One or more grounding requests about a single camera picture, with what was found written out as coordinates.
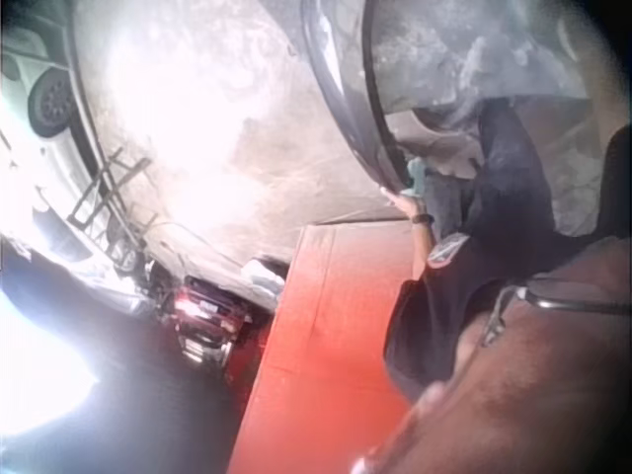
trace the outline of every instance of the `license plate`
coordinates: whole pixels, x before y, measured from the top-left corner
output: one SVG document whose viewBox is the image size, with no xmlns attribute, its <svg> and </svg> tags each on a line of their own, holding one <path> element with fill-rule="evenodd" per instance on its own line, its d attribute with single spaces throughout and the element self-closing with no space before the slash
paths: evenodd
<svg viewBox="0 0 632 474">
<path fill-rule="evenodd" d="M 216 304 L 209 303 L 208 301 L 201 301 L 199 307 L 209 313 L 216 313 L 218 309 Z"/>
</svg>

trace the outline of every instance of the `mechanic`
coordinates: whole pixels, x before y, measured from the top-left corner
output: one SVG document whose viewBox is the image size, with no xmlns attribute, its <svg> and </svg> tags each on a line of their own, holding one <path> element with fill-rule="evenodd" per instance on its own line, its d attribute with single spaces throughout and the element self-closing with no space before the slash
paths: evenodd
<svg viewBox="0 0 632 474">
<path fill-rule="evenodd" d="M 382 189 L 413 227 L 413 279 L 402 285 L 384 348 L 389 375 L 411 402 L 429 387 L 433 398 L 458 372 L 502 287 L 550 272 L 606 236 L 630 235 L 629 126 L 607 147 L 597 226 L 580 237 L 555 231 L 540 160 L 509 100 L 483 105 L 479 132 L 485 162 L 473 180 L 429 172 L 423 200 Z"/>
</svg>

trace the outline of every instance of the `garage floor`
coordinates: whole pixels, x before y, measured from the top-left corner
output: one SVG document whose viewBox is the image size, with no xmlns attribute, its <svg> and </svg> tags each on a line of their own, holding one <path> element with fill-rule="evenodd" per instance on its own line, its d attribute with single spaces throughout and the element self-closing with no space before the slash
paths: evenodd
<svg viewBox="0 0 632 474">
<path fill-rule="evenodd" d="M 250 258 L 289 261 L 308 223 L 398 216 L 322 100 L 298 9 L 295 0 L 76 0 L 82 77 L 104 150 L 152 160 L 123 193 L 132 219 L 158 214 L 151 253 L 180 277 L 269 306 L 240 278 Z M 593 110 L 536 101 L 521 113 L 559 227 L 589 231 L 601 166 Z"/>
</svg>

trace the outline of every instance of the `orange surface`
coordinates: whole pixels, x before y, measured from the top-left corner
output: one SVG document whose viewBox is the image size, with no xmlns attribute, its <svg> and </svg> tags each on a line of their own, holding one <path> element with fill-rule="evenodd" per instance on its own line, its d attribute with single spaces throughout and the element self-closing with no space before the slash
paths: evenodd
<svg viewBox="0 0 632 474">
<path fill-rule="evenodd" d="M 303 231 L 229 474 L 347 473 L 406 412 L 382 361 L 410 226 Z"/>
</svg>

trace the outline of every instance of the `eyeglasses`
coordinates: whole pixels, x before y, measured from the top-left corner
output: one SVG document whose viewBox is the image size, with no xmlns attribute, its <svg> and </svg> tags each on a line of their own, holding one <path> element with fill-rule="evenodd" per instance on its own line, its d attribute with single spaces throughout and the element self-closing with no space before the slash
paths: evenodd
<svg viewBox="0 0 632 474">
<path fill-rule="evenodd" d="M 599 286 L 537 276 L 524 285 L 506 286 L 501 290 L 485 328 L 483 347 L 490 346 L 505 330 L 503 313 L 514 297 L 540 309 L 630 316 L 632 305 L 614 301 Z"/>
</svg>

